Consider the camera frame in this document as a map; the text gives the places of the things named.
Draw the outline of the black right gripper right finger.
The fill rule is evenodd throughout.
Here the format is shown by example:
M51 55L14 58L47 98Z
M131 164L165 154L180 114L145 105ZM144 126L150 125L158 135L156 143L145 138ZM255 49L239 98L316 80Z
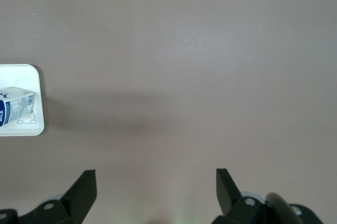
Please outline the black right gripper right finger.
M268 223L265 201L251 192L241 192L227 169L216 170L216 196L222 214L216 223Z

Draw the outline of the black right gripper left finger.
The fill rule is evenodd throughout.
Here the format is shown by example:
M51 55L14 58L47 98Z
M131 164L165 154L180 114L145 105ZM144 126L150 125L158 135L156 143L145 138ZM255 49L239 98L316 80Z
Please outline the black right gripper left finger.
M96 200L96 172L86 170L58 200L49 200L18 217L18 223L83 223Z

